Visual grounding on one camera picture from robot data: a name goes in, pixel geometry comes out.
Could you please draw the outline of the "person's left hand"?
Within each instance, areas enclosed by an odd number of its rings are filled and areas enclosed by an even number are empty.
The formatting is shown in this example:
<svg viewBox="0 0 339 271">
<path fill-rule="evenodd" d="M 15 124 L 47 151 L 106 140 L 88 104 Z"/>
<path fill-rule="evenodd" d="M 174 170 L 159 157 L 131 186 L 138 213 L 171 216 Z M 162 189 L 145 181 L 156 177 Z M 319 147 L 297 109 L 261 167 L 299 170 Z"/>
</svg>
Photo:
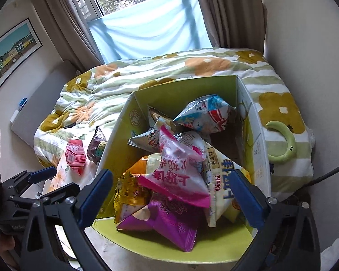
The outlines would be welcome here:
<svg viewBox="0 0 339 271">
<path fill-rule="evenodd" d="M 0 234 L 0 256 L 11 267 L 16 267 L 17 263 L 10 254 L 10 250 L 13 250 L 15 247 L 15 240 L 13 236 L 7 236 L 5 234 Z"/>
</svg>

